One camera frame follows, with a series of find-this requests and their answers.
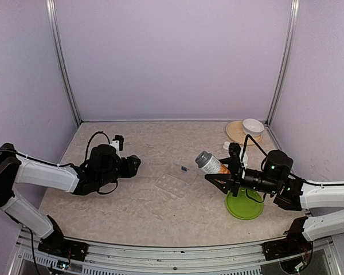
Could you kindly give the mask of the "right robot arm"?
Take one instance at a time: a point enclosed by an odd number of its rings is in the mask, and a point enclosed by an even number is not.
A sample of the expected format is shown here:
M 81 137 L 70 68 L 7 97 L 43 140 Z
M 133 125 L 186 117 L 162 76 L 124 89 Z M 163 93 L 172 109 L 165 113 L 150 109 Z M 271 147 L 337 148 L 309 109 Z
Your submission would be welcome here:
M 236 196 L 239 188 L 258 191 L 273 197 L 274 204 L 287 211 L 336 208 L 321 216 L 295 219 L 282 250 L 294 254 L 304 240 L 344 233 L 344 182 L 313 182 L 291 174 L 293 160 L 280 150 L 270 151 L 264 159 L 263 170 L 245 168 L 243 158 L 232 152 L 220 161 L 227 164 L 227 174 L 206 174 L 205 179 L 225 194 Z

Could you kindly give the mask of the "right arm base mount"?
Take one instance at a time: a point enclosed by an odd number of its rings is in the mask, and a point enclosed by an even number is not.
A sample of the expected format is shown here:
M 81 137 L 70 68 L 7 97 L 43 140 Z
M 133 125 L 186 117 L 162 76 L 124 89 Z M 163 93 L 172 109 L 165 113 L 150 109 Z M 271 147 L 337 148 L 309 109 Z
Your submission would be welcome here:
M 311 251 L 313 242 L 306 240 L 303 235 L 306 220 L 308 220 L 307 217 L 295 219 L 285 238 L 264 242 L 262 247 L 265 260 L 271 261 Z

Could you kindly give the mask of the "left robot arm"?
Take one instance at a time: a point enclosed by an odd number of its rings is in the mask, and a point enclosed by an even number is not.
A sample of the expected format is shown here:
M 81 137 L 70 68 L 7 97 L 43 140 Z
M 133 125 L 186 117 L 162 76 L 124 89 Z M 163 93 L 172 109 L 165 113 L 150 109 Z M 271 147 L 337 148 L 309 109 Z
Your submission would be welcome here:
M 0 210 L 45 240 L 58 255 L 65 254 L 69 243 L 51 218 L 42 215 L 14 187 L 16 183 L 32 184 L 61 190 L 73 195 L 99 193 L 120 178 L 136 176 L 141 160 L 136 155 L 122 158 L 117 142 L 93 147 L 89 159 L 80 166 L 55 164 L 38 160 L 15 150 L 10 143 L 0 148 Z

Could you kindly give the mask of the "orange pill bottle grey cap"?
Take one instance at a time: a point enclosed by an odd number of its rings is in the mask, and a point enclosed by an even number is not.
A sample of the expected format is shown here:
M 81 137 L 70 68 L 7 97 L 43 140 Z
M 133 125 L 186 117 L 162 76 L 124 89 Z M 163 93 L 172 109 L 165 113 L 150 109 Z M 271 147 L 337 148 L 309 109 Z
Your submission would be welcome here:
M 214 155 L 202 151 L 195 158 L 198 168 L 206 174 L 230 174 L 229 169 L 224 166 Z

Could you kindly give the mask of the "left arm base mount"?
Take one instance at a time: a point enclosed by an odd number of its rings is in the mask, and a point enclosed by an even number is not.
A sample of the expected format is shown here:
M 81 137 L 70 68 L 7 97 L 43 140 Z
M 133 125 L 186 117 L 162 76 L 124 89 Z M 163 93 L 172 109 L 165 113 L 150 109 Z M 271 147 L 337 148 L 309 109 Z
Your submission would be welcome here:
M 64 237 L 57 222 L 47 215 L 53 226 L 53 231 L 46 238 L 41 238 L 38 250 L 70 260 L 84 262 L 89 245 L 85 242 L 73 241 Z

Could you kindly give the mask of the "clear plastic pill organizer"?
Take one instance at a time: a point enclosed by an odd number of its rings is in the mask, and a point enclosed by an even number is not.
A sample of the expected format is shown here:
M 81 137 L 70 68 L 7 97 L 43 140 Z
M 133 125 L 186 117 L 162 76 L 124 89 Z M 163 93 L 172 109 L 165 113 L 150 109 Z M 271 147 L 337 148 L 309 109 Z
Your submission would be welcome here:
M 183 198 L 190 186 L 193 184 L 197 173 L 180 164 L 169 164 L 161 176 L 156 180 L 155 185 L 176 197 Z

